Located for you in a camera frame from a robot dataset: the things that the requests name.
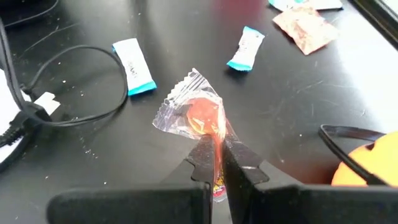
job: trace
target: wrapped candy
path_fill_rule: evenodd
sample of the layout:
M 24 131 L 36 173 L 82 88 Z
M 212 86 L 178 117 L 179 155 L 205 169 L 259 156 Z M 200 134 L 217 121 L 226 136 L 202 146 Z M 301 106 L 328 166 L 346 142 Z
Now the wrapped candy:
M 338 30 L 327 23 L 310 4 L 299 4 L 276 16 L 273 21 L 308 55 L 338 37 Z
M 191 139 L 210 135 L 215 143 L 214 200 L 226 198 L 221 171 L 222 143 L 226 135 L 223 99 L 206 78 L 193 68 L 167 95 L 152 124 L 162 131 Z

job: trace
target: black desk surface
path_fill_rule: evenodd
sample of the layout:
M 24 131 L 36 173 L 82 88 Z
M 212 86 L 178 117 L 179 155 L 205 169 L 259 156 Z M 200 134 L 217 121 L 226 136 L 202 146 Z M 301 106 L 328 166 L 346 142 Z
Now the black desk surface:
M 67 47 L 111 49 L 137 37 L 158 89 L 131 97 L 111 119 L 44 130 L 0 175 L 0 222 L 45 223 L 48 200 L 75 187 L 128 188 L 165 178 L 195 141 L 151 123 L 192 67 L 223 97 L 239 138 L 302 182 L 328 182 L 323 174 L 337 162 L 317 136 L 320 124 L 396 129 L 397 50 L 353 6 L 322 12 L 341 35 L 309 56 L 272 23 L 278 13 L 265 0 L 62 1 L 44 20 L 10 30 L 21 82 Z M 229 73 L 225 64 L 244 26 L 266 37 L 252 72 Z M 71 119 L 113 107 L 121 85 L 110 59 L 79 51 L 51 65 L 36 90 L 56 94 L 62 106 L 55 119 Z M 215 206 L 215 223 L 230 223 L 226 205 Z

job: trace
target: lollipop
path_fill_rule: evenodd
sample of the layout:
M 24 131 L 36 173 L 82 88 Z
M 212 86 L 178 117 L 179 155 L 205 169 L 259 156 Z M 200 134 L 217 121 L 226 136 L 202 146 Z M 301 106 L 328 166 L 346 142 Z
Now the lollipop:
M 220 176 L 221 145 L 223 142 L 218 124 L 220 106 L 206 98 L 194 98 L 188 103 L 191 107 L 187 111 L 187 119 L 192 129 L 198 134 L 209 134 L 215 142 L 214 182 L 216 182 Z

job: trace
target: lollipop wrapper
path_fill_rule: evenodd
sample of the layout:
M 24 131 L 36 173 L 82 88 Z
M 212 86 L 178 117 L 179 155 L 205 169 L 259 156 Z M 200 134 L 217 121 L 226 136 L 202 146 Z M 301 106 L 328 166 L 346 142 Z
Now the lollipop wrapper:
M 162 131 L 191 139 L 209 134 L 215 143 L 214 199 L 225 197 L 225 186 L 220 183 L 223 183 L 221 149 L 226 118 L 223 99 L 207 79 L 193 68 L 167 95 L 152 124 Z
M 209 109 L 210 113 L 216 117 L 216 121 L 213 121 L 213 130 L 205 130 L 207 128 L 205 124 L 209 121 L 201 120 L 199 116 L 187 118 L 188 112 L 195 106 L 197 99 L 206 99 L 213 106 Z M 193 120 L 196 120 L 195 123 L 199 128 L 192 128 L 190 121 Z M 226 132 L 223 99 L 218 96 L 207 79 L 193 68 L 192 72 L 183 81 L 176 84 L 167 95 L 152 124 L 162 131 L 191 139 L 200 139 L 204 134 L 215 134 L 223 140 Z

